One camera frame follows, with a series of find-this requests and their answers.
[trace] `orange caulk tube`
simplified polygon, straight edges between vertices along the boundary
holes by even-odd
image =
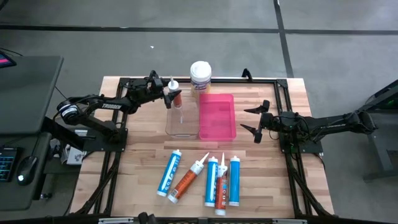
[[[209,155],[209,152],[200,160],[195,161],[195,163],[191,166],[188,172],[182,177],[180,182],[175,186],[172,193],[167,197],[173,203],[177,203],[178,200],[182,197],[182,195],[188,190],[189,186],[192,184],[193,180],[200,174],[201,170],[203,170],[206,157]]]
[[[216,189],[216,215],[225,215],[226,208],[226,173],[228,167],[224,163],[224,153],[223,159],[221,160],[221,165],[218,166],[217,172],[217,189]]]

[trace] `caulk tube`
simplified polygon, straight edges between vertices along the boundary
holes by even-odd
[[[157,189],[157,194],[166,197],[169,191],[170,185],[172,184],[175,171],[177,170],[178,164],[180,163],[181,152],[179,149],[173,151],[170,156],[169,163],[167,164],[166,170],[164,170],[162,181],[160,181]]]
[[[229,205],[239,206],[239,169],[241,160],[234,156],[229,163]]]
[[[224,163],[224,153],[221,165],[218,166],[217,190],[216,190],[216,215],[225,215],[226,208],[226,173],[228,167]]]
[[[214,207],[216,202],[216,182],[218,171],[218,159],[210,158],[207,163],[207,182],[205,206]]]
[[[200,174],[201,170],[205,167],[203,162],[205,161],[206,157],[209,155],[209,152],[200,160],[195,161],[195,163],[191,166],[188,172],[182,177],[180,182],[175,186],[172,193],[167,197],[173,203],[177,203],[178,200],[182,197],[182,195],[187,191],[189,186],[195,180],[195,178]]]

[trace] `gray floor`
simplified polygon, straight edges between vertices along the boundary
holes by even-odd
[[[394,0],[280,0],[280,6],[287,29],[398,29]],[[0,22],[277,28],[271,0],[11,0],[0,12]],[[147,75],[152,69],[161,75],[188,75],[196,60],[209,61],[214,76],[238,77],[248,68],[255,77],[286,77],[278,34],[0,32],[0,47],[24,55],[64,56],[57,85],[67,96],[98,92],[104,75]],[[397,79],[396,35],[288,35],[287,43],[294,76],[304,78],[316,117],[353,111]],[[55,93],[50,107],[61,100]],[[366,137],[335,134],[322,144],[335,213],[397,223],[398,178],[362,181],[364,174],[378,169]],[[72,196],[71,188],[65,187],[70,179],[58,178],[56,183],[56,192]],[[39,212],[3,212],[0,218],[61,215],[69,197],[40,203]]]

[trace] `pink plastic tray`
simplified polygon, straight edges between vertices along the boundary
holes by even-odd
[[[232,94],[200,95],[199,137],[206,141],[232,141],[236,138]]]

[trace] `blue caulk tube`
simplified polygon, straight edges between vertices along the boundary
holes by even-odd
[[[170,156],[169,163],[167,164],[166,170],[164,170],[162,181],[160,181],[157,194],[166,197],[169,188],[171,187],[172,180],[177,170],[178,164],[180,163],[181,152],[179,149],[173,151]]]
[[[239,169],[241,160],[234,156],[229,163],[229,205],[239,206]]]
[[[218,159],[209,158],[207,163],[207,182],[205,206],[214,207],[216,202],[216,183],[217,183]]]

